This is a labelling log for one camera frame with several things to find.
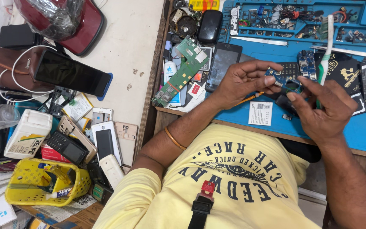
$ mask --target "charging cable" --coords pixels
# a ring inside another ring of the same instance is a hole
[[[12,66],[12,72],[11,72],[11,75],[12,75],[12,79],[13,79],[13,81],[15,82],[15,84],[16,84],[16,85],[18,85],[18,86],[20,86],[20,87],[21,87],[21,88],[23,88],[24,90],[29,91],[29,92],[31,92],[31,93],[44,93],[44,94],[43,94],[43,95],[41,95],[41,96],[34,97],[34,98],[32,98],[32,99],[26,99],[26,100],[21,100],[21,101],[13,101],[13,100],[9,100],[9,99],[5,98],[5,97],[2,95],[2,93],[1,93],[1,89],[0,89],[0,95],[1,95],[1,97],[2,97],[3,99],[5,99],[5,100],[7,100],[7,101],[9,101],[9,102],[16,102],[16,103],[20,103],[20,102],[27,102],[27,101],[31,101],[31,100],[33,100],[33,99],[37,99],[37,98],[39,98],[39,97],[42,97],[42,96],[48,95],[48,94],[50,94],[50,93],[52,93],[52,92],[54,91],[54,90],[51,90],[51,91],[42,91],[42,92],[40,92],[40,91],[31,91],[31,90],[28,90],[28,89],[24,88],[23,86],[19,85],[19,83],[18,83],[18,82],[16,81],[16,79],[15,79],[15,76],[13,75],[13,73],[14,73],[14,71],[15,71],[15,65],[16,65],[16,63],[18,62],[18,60],[19,60],[19,59],[21,59],[21,57],[22,57],[25,53],[27,53],[29,50],[31,50],[31,49],[33,49],[33,48],[36,48],[36,47],[48,47],[48,48],[51,48],[51,49],[53,49],[53,50],[57,51],[55,48],[50,47],[50,46],[47,46],[47,45],[36,45],[36,46],[33,46],[33,47],[29,48],[28,50],[24,51],[24,52],[23,52],[23,53],[18,57],[18,59],[16,59],[15,63],[14,63],[14,64],[13,64],[13,66]],[[5,69],[5,70],[3,70],[3,72],[1,72],[1,74],[0,74],[0,80],[1,80],[2,75],[3,75],[6,71],[7,71],[7,69]]]

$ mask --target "plastic wrap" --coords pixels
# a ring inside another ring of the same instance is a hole
[[[30,28],[56,41],[71,38],[77,31],[85,0],[14,0]]]

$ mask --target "qr code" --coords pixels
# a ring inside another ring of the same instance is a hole
[[[87,195],[83,195],[80,197],[77,197],[76,199],[74,199],[75,202],[81,204],[81,205],[85,205],[87,203],[89,203],[91,200],[93,200],[93,198],[87,196]]]

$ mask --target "red clip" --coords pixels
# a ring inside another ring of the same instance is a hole
[[[201,195],[214,202],[213,193],[215,186],[216,184],[214,184],[213,182],[205,180],[203,186],[201,187],[201,192],[197,194],[196,200],[198,196]]]

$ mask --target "circuit board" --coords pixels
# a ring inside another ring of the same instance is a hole
[[[190,36],[187,36],[176,49],[183,54],[187,61],[181,65],[180,69],[170,78],[167,84],[152,98],[155,106],[166,106],[209,60],[207,54],[194,43]]]
[[[299,76],[299,66],[296,62],[285,62],[278,63],[282,65],[282,71],[276,71],[274,69],[268,68],[265,75],[274,76],[276,81],[275,84],[277,86],[287,88],[289,91],[300,92],[301,90],[301,82],[297,80]]]
[[[302,76],[317,82],[314,52],[311,50],[302,50],[297,54],[297,60],[299,61]]]

